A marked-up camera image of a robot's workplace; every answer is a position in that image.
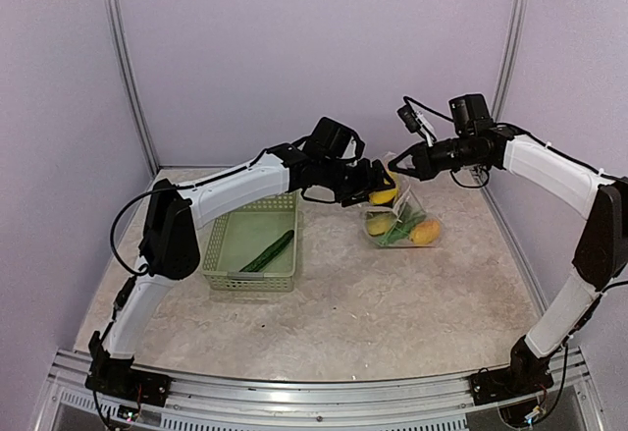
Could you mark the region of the front aluminium rail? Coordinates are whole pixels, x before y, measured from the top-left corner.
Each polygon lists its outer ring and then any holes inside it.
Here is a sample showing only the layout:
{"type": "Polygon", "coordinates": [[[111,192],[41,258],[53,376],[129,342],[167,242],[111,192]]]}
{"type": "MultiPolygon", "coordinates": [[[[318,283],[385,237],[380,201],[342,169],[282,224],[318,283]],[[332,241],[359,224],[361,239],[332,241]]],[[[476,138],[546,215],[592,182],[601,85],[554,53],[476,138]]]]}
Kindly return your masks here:
{"type": "Polygon", "coordinates": [[[56,353],[31,430],[505,430],[521,397],[476,405],[465,372],[374,382],[299,383],[169,372],[162,404],[94,395],[87,354],[56,353]]]}

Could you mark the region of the dark green cucumber toy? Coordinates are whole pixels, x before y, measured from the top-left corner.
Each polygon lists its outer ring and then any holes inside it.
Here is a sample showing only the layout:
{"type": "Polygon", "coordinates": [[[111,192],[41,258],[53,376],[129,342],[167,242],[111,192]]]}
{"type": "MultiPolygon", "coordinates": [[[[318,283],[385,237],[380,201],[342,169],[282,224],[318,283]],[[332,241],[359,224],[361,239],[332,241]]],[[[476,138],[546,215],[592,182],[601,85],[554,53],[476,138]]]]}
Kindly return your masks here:
{"type": "Polygon", "coordinates": [[[263,269],[279,257],[288,245],[292,242],[295,235],[294,230],[288,230],[282,234],[277,240],[266,247],[257,257],[240,269],[240,272],[262,272],[263,269]]]}

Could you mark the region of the yellow lemon toy back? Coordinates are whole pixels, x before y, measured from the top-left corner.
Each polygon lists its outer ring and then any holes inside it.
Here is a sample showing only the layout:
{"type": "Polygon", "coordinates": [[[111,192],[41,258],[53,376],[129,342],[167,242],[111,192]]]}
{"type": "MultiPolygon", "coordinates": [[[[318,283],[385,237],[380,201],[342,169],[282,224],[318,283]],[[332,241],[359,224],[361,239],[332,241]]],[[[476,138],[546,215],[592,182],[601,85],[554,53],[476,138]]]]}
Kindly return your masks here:
{"type": "Polygon", "coordinates": [[[394,182],[394,187],[392,189],[385,189],[380,191],[372,192],[369,195],[369,202],[375,206],[387,206],[392,207],[398,197],[399,188],[398,188],[398,177],[387,171],[387,174],[394,182]]]}

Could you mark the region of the right aluminium frame post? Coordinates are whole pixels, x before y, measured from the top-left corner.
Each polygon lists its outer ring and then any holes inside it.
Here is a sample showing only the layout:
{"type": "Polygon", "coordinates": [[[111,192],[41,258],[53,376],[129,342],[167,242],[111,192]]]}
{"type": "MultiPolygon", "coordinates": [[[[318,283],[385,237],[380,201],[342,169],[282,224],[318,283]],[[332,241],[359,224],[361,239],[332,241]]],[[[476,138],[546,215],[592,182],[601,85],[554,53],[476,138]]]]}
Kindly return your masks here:
{"type": "Polygon", "coordinates": [[[496,121],[502,118],[508,91],[518,55],[518,48],[524,29],[528,0],[512,0],[504,51],[497,76],[497,88],[492,104],[492,115],[496,121]]]}

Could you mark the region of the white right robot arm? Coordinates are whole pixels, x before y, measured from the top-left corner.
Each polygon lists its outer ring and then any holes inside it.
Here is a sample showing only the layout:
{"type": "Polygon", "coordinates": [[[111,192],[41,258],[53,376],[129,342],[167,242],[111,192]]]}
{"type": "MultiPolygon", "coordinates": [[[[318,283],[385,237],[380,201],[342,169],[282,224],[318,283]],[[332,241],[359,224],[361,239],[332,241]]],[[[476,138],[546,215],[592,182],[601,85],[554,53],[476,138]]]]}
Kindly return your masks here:
{"type": "Polygon", "coordinates": [[[531,184],[544,201],[554,199],[579,221],[563,286],[512,348],[509,366],[501,375],[502,387],[521,396],[616,287],[627,266],[627,181],[551,147],[515,124],[495,121],[481,94],[454,97],[448,109],[446,119],[454,134],[438,138],[423,116],[428,106],[403,97],[397,115],[421,140],[390,162],[392,171],[422,182],[467,168],[502,171],[531,184]]]}

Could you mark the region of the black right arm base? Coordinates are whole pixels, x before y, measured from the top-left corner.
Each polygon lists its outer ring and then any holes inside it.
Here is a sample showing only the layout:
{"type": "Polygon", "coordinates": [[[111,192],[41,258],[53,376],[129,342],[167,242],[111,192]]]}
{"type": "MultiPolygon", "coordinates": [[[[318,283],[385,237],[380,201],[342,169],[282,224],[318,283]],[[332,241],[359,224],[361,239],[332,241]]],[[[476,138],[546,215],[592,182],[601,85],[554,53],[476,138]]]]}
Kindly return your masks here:
{"type": "Polygon", "coordinates": [[[480,369],[468,378],[474,405],[491,404],[540,392],[553,386],[551,356],[536,357],[521,337],[506,367],[480,369]]]}

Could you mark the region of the left aluminium frame post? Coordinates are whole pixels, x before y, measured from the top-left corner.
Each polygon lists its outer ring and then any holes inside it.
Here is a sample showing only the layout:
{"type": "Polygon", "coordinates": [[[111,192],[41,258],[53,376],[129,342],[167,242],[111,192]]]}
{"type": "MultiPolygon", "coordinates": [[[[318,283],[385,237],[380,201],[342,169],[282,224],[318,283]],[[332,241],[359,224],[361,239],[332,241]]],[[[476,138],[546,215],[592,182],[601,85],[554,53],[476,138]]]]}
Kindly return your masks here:
{"type": "Polygon", "coordinates": [[[126,40],[121,1],[104,0],[104,2],[123,89],[131,110],[131,119],[148,171],[151,176],[156,176],[161,166],[140,101],[131,54],[126,40]]]}

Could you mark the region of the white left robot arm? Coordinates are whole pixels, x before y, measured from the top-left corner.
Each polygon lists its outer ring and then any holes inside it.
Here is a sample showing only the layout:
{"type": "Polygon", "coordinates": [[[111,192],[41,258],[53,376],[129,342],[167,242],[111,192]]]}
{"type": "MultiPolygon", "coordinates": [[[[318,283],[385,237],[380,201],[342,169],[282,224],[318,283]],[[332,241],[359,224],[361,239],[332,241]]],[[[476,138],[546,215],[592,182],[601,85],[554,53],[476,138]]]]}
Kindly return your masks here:
{"type": "Polygon", "coordinates": [[[100,382],[119,397],[130,395],[137,376],[130,366],[148,320],[176,284],[200,264],[197,232],[220,216],[266,197],[313,187],[332,192],[343,207],[391,189],[393,178],[379,160],[364,157],[353,129],[328,117],[294,142],[264,148],[252,160],[204,180],[173,184],[167,179],[131,201],[148,202],[138,256],[124,263],[130,277],[114,301],[103,333],[89,342],[100,382]]]}

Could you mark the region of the green bok choy toy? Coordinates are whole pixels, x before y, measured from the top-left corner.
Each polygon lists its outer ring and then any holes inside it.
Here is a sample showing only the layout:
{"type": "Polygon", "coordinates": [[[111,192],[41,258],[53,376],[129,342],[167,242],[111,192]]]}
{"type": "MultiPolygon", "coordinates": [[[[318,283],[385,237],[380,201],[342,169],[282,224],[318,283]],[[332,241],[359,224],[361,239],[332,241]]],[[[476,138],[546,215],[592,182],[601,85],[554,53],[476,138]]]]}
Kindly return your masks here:
{"type": "Polygon", "coordinates": [[[406,240],[412,229],[426,218],[427,213],[422,208],[404,202],[396,221],[385,234],[377,238],[377,244],[383,247],[399,244],[406,240]]]}

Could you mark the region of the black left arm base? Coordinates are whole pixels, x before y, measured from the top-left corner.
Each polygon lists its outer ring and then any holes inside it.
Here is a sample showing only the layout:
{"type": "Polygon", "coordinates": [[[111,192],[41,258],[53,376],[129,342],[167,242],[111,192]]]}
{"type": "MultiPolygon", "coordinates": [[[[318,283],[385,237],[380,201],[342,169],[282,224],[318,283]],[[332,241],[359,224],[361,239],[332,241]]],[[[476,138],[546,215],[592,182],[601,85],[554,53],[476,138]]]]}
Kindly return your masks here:
{"type": "Polygon", "coordinates": [[[93,359],[85,387],[105,396],[164,407],[172,379],[161,373],[132,367],[133,359],[93,359]]]}

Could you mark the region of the beige perforated plastic basket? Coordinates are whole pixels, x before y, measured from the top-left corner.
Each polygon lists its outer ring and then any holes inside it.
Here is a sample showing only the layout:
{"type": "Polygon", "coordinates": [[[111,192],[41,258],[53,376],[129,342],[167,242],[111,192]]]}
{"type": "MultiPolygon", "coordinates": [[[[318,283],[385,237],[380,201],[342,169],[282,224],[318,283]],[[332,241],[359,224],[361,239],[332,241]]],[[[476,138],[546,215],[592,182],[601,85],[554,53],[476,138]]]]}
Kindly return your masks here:
{"type": "Polygon", "coordinates": [[[211,224],[199,272],[216,291],[290,292],[298,255],[297,229],[294,193],[266,197],[226,213],[211,224]],[[240,272],[288,230],[295,231],[292,242],[262,272],[240,272]]]}

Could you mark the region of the yellow lemon toy front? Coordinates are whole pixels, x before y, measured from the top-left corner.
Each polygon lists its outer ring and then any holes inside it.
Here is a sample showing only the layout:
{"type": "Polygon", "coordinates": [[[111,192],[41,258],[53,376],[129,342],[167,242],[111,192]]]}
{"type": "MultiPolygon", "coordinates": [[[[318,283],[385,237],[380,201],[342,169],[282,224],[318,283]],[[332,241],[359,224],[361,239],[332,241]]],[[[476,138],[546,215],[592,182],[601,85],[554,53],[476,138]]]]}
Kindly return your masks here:
{"type": "Polygon", "coordinates": [[[365,222],[367,234],[371,237],[381,236],[391,228],[394,222],[394,217],[387,213],[376,213],[369,216],[365,222]]]}

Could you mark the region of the yellow lemon toy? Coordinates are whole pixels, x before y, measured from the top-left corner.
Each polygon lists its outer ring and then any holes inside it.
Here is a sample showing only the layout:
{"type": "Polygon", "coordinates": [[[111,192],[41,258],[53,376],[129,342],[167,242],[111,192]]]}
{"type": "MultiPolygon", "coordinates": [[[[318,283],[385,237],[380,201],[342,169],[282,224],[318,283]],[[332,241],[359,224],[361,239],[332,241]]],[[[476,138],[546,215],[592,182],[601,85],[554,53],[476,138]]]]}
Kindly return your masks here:
{"type": "Polygon", "coordinates": [[[387,213],[376,213],[369,216],[365,222],[367,234],[371,237],[381,236],[391,228],[394,222],[394,217],[387,213]]]}
{"type": "Polygon", "coordinates": [[[375,206],[387,206],[392,207],[398,197],[399,188],[398,188],[398,177],[387,171],[387,174],[394,182],[394,187],[392,189],[385,189],[380,191],[372,192],[369,195],[369,202],[375,206]]]}

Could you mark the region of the clear zip top bag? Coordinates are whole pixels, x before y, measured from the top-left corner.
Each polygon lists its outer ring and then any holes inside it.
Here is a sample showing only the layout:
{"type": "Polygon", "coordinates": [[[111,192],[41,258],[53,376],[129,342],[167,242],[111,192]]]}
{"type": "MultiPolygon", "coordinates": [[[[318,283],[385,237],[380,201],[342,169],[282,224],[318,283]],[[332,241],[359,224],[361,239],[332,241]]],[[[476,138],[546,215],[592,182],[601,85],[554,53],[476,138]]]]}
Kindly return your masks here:
{"type": "Polygon", "coordinates": [[[395,188],[371,193],[362,205],[366,237],[378,248],[434,247],[443,234],[441,221],[422,206],[407,176],[388,169],[395,157],[392,152],[382,157],[395,188]]]}

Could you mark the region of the aluminium frame post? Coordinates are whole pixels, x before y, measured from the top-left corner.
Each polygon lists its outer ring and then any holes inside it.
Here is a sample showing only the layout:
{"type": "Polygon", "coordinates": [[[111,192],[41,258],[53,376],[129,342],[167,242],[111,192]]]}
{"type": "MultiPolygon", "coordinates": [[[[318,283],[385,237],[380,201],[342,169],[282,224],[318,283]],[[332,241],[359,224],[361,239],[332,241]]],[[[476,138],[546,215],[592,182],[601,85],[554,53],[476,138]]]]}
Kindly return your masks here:
{"type": "Polygon", "coordinates": [[[126,40],[121,1],[104,0],[104,2],[123,89],[131,110],[131,119],[148,171],[151,176],[156,176],[161,166],[140,101],[131,54],[126,40]]]}
{"type": "Polygon", "coordinates": [[[504,51],[497,76],[497,88],[492,104],[492,115],[496,121],[502,118],[508,91],[518,55],[518,48],[524,29],[528,0],[512,0],[504,51]]]}

